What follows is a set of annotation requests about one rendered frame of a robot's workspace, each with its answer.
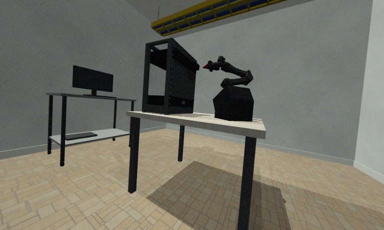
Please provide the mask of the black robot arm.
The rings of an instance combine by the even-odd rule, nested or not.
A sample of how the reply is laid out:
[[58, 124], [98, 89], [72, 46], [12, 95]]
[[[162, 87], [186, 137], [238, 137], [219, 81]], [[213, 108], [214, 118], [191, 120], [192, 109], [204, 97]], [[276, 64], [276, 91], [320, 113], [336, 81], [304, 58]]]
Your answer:
[[235, 85], [245, 85], [247, 86], [254, 78], [250, 70], [244, 71], [232, 66], [229, 62], [225, 62], [225, 58], [223, 56], [219, 56], [217, 62], [215, 62], [216, 68], [212, 70], [221, 70], [226, 73], [232, 73], [241, 78], [229, 79], [225, 78], [220, 84], [222, 88], [225, 88], [226, 85], [235, 86]]

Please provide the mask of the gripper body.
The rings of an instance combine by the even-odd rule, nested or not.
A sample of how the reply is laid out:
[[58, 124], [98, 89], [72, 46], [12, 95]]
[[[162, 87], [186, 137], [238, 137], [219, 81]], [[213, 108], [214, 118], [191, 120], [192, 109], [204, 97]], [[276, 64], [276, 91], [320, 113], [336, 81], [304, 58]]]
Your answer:
[[216, 62], [212, 62], [211, 60], [208, 61], [208, 68], [209, 68], [209, 71], [212, 72], [213, 70], [212, 69], [215, 69], [216, 68]]

